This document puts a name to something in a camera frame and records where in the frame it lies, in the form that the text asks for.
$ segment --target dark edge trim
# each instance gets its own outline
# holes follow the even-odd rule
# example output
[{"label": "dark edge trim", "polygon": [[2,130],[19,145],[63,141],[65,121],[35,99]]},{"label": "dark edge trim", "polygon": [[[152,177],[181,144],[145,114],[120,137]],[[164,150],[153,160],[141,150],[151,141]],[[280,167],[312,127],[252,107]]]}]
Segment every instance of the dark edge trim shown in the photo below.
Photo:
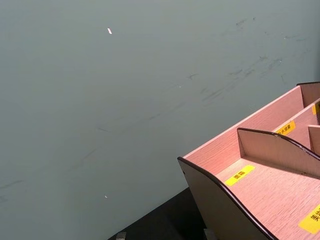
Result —
[{"label": "dark edge trim", "polygon": [[197,166],[196,164],[189,162],[187,159],[181,156],[179,156],[177,159],[183,162],[184,164],[187,164],[189,167],[202,173],[211,181],[213,181],[231,199],[231,201],[235,204],[236,207],[238,207],[238,209],[244,214],[244,216],[247,219],[249,219],[252,222],[252,224],[268,239],[279,240],[261,222],[259,222],[258,219],[256,219],[256,217],[243,205],[243,203],[233,194],[233,192],[226,185],[224,185],[217,177],[215,177],[210,172],[204,170],[203,168]]},{"label": "dark edge trim", "polygon": [[311,151],[310,149],[308,149],[307,147],[305,147],[304,145],[302,145],[298,141],[293,140],[290,137],[287,137],[287,136],[284,136],[282,134],[279,134],[279,133],[276,133],[276,132],[272,132],[272,131],[263,131],[263,130],[257,130],[257,129],[244,128],[244,127],[237,128],[237,132],[239,130],[248,131],[248,132],[254,132],[254,133],[260,133],[260,134],[268,134],[268,135],[273,135],[273,136],[279,137],[279,138],[281,138],[281,139],[283,139],[285,141],[290,142],[291,144],[293,144],[296,147],[300,148],[301,150],[303,150],[304,152],[306,152],[307,154],[309,154],[313,158],[315,158],[318,161],[320,161],[320,156],[318,154],[316,154],[315,152]]},{"label": "dark edge trim", "polygon": [[306,85],[306,84],[320,84],[320,81],[301,82],[301,83],[297,83],[297,86]]}]

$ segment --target wooden organizer base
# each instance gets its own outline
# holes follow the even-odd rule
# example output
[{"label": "wooden organizer base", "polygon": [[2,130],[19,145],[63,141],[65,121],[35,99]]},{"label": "wooden organizer base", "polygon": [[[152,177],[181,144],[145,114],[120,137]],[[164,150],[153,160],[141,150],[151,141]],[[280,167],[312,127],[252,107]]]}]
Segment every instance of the wooden organizer base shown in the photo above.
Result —
[{"label": "wooden organizer base", "polygon": [[320,239],[319,113],[320,82],[298,84],[178,158],[219,239]]}]

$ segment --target wooden desk organizer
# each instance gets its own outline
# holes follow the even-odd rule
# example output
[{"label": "wooden desk organizer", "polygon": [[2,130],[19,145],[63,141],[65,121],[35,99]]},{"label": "wooden desk organizer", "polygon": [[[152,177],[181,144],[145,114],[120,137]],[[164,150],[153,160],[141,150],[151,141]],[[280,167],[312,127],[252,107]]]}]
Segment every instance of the wooden desk organizer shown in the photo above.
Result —
[{"label": "wooden desk organizer", "polygon": [[220,240],[320,240],[320,82],[298,84],[178,161]]}]

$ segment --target wall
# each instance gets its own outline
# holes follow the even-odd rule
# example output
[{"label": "wall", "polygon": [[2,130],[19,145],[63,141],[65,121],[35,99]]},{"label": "wall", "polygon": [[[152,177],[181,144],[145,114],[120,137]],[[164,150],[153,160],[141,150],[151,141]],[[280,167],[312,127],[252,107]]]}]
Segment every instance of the wall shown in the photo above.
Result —
[{"label": "wall", "polygon": [[108,239],[186,188],[176,157],[318,79],[317,2],[2,0],[1,239]]}]

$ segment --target yellow label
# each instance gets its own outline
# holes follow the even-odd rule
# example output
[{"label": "yellow label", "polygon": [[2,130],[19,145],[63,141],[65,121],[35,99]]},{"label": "yellow label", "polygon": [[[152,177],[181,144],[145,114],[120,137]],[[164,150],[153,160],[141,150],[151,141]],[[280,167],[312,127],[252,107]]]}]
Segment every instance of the yellow label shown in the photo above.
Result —
[{"label": "yellow label", "polygon": [[284,126],[280,127],[278,130],[276,130],[275,132],[277,134],[282,134],[282,135],[287,135],[290,132],[292,132],[294,129],[296,128],[296,124],[295,121],[291,121],[286,123]]},{"label": "yellow label", "polygon": [[225,181],[225,184],[228,185],[228,186],[232,186],[233,184],[238,182],[240,179],[243,179],[253,169],[255,169],[254,166],[250,166],[250,165],[245,166],[240,171],[238,171],[235,175],[233,175],[227,181]]},{"label": "yellow label", "polygon": [[320,112],[320,102],[317,102],[312,106],[313,115],[316,115],[318,112]]},{"label": "yellow label", "polygon": [[299,223],[299,227],[311,234],[320,230],[320,204]]}]

